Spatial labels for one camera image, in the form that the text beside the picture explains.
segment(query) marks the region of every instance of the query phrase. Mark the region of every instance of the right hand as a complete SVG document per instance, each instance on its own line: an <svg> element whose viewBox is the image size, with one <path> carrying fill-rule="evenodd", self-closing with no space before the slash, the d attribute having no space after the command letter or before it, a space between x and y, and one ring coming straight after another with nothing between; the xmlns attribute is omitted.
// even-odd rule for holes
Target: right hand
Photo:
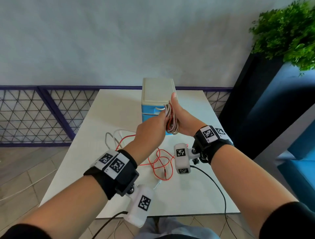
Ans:
<svg viewBox="0 0 315 239"><path fill-rule="evenodd" d="M179 132L181 134L193 137L200 128L207 125L201 120L198 120L196 117L192 116L187 110L180 106L175 92L172 94L171 103L176 118L178 118L179 121Z"/></svg>

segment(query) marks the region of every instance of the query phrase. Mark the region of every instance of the blue drawer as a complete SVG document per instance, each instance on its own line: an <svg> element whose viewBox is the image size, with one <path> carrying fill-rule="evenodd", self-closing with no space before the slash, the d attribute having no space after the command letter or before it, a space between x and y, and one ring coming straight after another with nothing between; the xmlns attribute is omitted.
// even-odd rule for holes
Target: blue drawer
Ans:
<svg viewBox="0 0 315 239"><path fill-rule="evenodd" d="M147 119L151 118L151 117L154 117L156 115L154 114L142 114L142 122L146 121Z"/></svg>
<svg viewBox="0 0 315 239"><path fill-rule="evenodd" d="M159 109L164 109L163 105L141 105L141 110L143 114L159 114L161 110Z"/></svg>

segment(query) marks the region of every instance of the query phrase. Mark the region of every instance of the blue cushion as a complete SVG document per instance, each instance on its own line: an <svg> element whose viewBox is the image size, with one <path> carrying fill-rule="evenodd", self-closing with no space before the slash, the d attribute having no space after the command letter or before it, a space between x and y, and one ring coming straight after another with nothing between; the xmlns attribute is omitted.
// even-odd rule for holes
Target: blue cushion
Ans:
<svg viewBox="0 0 315 239"><path fill-rule="evenodd" d="M315 212L315 161L287 160L278 169L298 199Z"/></svg>

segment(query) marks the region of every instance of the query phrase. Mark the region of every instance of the table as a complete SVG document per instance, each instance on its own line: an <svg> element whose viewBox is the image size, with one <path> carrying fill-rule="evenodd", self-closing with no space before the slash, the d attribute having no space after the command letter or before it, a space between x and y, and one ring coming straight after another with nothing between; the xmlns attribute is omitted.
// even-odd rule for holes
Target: table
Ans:
<svg viewBox="0 0 315 239"><path fill-rule="evenodd" d="M214 127L221 127L211 105L203 91L178 90L179 103L189 113ZM104 152L105 133L113 133L116 129L135 131L141 119L141 90L100 90L79 132L73 140L62 164L50 184L41 205L58 192L79 179L90 165ZM182 134L165 137L161 149L174 154L174 145L186 143L192 146L194 139ZM114 147L112 138L109 146ZM155 152L150 157L154 160ZM209 174L221 188L226 198L226 212L239 213L238 208L223 189L209 164L199 163L197 167ZM158 179L150 166L137 168L140 176L136 184L154 187ZM97 218L110 218L126 209L130 199L127 196L115 195L106 204ZM210 179L192 168L187 175L179 175L174 170L169 181L163 181L155 190L150 216L183 216L197 214L224 213L224 200Z"/></svg>

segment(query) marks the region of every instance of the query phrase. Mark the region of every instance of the black cable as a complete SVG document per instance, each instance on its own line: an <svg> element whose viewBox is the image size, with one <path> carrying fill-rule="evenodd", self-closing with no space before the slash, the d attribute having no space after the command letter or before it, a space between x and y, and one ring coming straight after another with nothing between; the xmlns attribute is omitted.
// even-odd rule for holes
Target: black cable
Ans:
<svg viewBox="0 0 315 239"><path fill-rule="evenodd" d="M95 233L95 235L92 237L92 239L94 239L96 236L97 236L97 234L99 234L100 233L100 231L111 221L111 220L113 220L115 217L117 217L118 215L120 215L120 214L127 214L128 212L126 212L126 211L122 211L122 212L120 212L120 213L117 213L115 216L113 216L112 218L110 218L107 222L105 222L105 224L97 231L97 233Z"/></svg>
<svg viewBox="0 0 315 239"><path fill-rule="evenodd" d="M196 168L196 169L198 169L199 171L203 172L205 175L207 175L207 177L208 177L208 178L210 178L210 179L212 180L212 182L214 182L214 183L215 183L215 185L217 186L217 188L220 190L220 193L222 194L223 199L224 199L224 216L225 216L225 221L226 221L226 223L227 223L228 227L230 228L231 233L233 234L233 236L235 236L235 235L234 235L234 233L233 233L233 231L232 231L232 229L231 229L231 227L230 227L230 225L229 225L229 223L227 222L227 214L226 214L226 200L225 200L225 196L224 196L224 194L222 193L221 189L220 189L220 188L219 188L219 186L216 184L216 182L212 179L212 177L210 177L210 176L209 176L206 172L202 171L200 168L197 168L197 167L196 167L196 166L194 166L194 165L191 165L190 167L191 167L191 168Z"/></svg>

